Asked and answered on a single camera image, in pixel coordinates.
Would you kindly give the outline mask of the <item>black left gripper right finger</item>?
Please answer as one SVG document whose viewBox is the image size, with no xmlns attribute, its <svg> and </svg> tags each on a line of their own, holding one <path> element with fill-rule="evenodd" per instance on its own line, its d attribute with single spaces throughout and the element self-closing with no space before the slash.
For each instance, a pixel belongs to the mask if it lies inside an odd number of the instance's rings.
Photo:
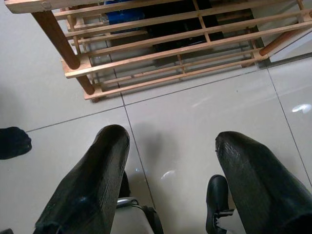
<svg viewBox="0 0 312 234">
<path fill-rule="evenodd" d="M 266 145 L 226 131 L 215 147 L 246 233 L 312 232 L 312 194 Z"/>
</svg>

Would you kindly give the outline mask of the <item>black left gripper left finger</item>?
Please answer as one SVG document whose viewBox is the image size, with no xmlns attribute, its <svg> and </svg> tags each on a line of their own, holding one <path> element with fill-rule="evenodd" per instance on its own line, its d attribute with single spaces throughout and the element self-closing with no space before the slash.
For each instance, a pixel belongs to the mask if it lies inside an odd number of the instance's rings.
<svg viewBox="0 0 312 234">
<path fill-rule="evenodd" d="M 130 148 L 120 125 L 108 125 L 62 179 L 35 224 L 37 234 L 109 234 Z"/>
</svg>

